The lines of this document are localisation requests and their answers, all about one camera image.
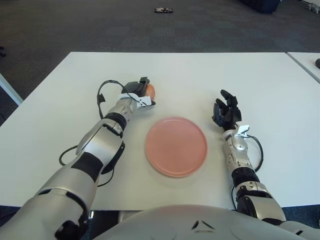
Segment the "black cable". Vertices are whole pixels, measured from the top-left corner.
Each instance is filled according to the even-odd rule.
[[[258,164],[258,166],[254,169],[255,172],[258,172],[259,169],[261,168],[262,166],[262,163],[264,162],[264,150],[261,146],[261,143],[259,142],[258,138],[256,138],[255,136],[251,136],[251,135],[248,135],[247,136],[243,136],[244,139],[253,139],[259,146],[259,150],[260,150],[260,154],[261,154],[261,160]],[[235,210],[237,210],[236,208],[236,205],[235,205],[235,201],[234,201],[234,189],[235,189],[235,186],[233,185],[232,189],[231,189],[231,199],[232,199],[232,204],[233,204],[233,207]]]
[[[127,89],[125,88],[125,86],[123,86],[120,82],[118,82],[118,81],[116,81],[116,80],[107,80],[107,81],[104,81],[104,82],[100,85],[100,87],[99,87],[99,89],[98,89],[98,93],[97,93],[97,95],[96,95],[96,104],[98,105],[99,115],[100,115],[100,118],[101,118],[101,119],[104,118],[104,115],[103,115],[103,113],[102,113],[100,104],[101,104],[102,102],[105,102],[106,100],[105,100],[104,96],[103,96],[102,94],[100,94],[100,91],[101,91],[101,88],[102,88],[104,85],[109,84],[109,83],[120,85],[120,86],[122,87],[122,89],[125,91],[125,93],[128,94],[128,96],[129,96],[131,99],[133,99],[134,101],[136,101],[137,103],[139,103],[138,100],[136,100],[133,96],[131,96],[131,95],[129,94],[128,90],[127,90]]]
[[[3,118],[3,120],[7,120],[2,113],[0,113],[0,115],[1,115],[1,117]]]
[[[78,145],[75,145],[73,147],[70,147],[68,148],[67,150],[65,150],[63,153],[61,153],[61,155],[59,156],[59,163],[62,165],[62,166],[65,166],[66,164],[62,161],[62,157],[69,151],[71,151],[72,149],[76,149],[78,147]]]
[[[237,208],[236,208],[236,205],[235,205],[235,200],[234,200],[234,189],[235,189],[235,185],[233,185],[233,187],[231,189],[231,199],[232,199],[233,207],[237,211]]]
[[[4,219],[4,218],[7,218],[7,217],[9,217],[9,216],[11,216],[11,215],[15,215],[16,213],[17,213],[17,212],[14,211],[14,212],[8,213],[8,214],[6,214],[6,215],[3,215],[3,216],[0,217],[0,220],[2,220],[2,219]]]
[[[108,184],[108,183],[110,183],[110,181],[111,181],[112,178],[114,177],[114,173],[115,173],[115,168],[113,167],[113,169],[112,169],[112,175],[111,175],[110,179],[109,179],[108,181],[106,181],[105,183],[102,183],[102,184],[98,185],[98,188],[99,188],[99,187],[102,187],[102,186],[104,186],[104,185],[106,185],[106,184]]]
[[[260,169],[261,166],[262,166],[262,163],[264,162],[264,150],[263,150],[263,148],[262,148],[262,146],[261,146],[258,138],[256,138],[255,136],[247,135],[247,136],[244,136],[243,138],[245,138],[245,139],[251,138],[251,139],[253,139],[253,140],[258,144],[258,146],[259,146],[259,150],[260,150],[260,154],[261,154],[261,160],[260,160],[258,166],[254,169],[255,172],[258,172],[259,169]]]

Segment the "dark floor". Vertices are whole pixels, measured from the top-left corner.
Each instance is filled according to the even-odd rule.
[[[156,7],[174,13],[153,13]],[[284,0],[271,15],[238,0],[0,0],[7,54],[0,73],[24,99],[71,51],[320,52],[319,25],[319,15],[297,0]],[[0,113],[7,118],[16,107],[0,88]],[[284,211],[317,227],[319,208]],[[0,207],[0,220],[11,211]]]

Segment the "pink plate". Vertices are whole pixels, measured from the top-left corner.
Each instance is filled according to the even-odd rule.
[[[148,132],[145,153],[152,166],[171,177],[185,177],[198,170],[207,156],[201,129],[183,117],[157,122]]]

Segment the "silver arm segment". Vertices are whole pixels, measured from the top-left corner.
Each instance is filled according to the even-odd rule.
[[[237,122],[235,130],[223,134],[223,151],[236,192],[237,211],[265,222],[279,225],[285,214],[266,186],[260,183],[248,157],[248,145],[244,139],[248,125]]]
[[[99,176],[111,170],[124,151],[123,131],[136,109],[131,98],[120,99],[83,137],[75,159],[0,228],[0,239],[79,239],[87,229]]]

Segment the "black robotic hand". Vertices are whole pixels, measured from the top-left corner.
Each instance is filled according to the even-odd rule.
[[[236,129],[235,124],[242,120],[241,112],[237,107],[238,101],[236,96],[232,96],[226,90],[220,91],[221,95],[226,100],[226,104],[219,98],[215,100],[213,106],[212,120],[219,126],[223,127],[225,131]]]

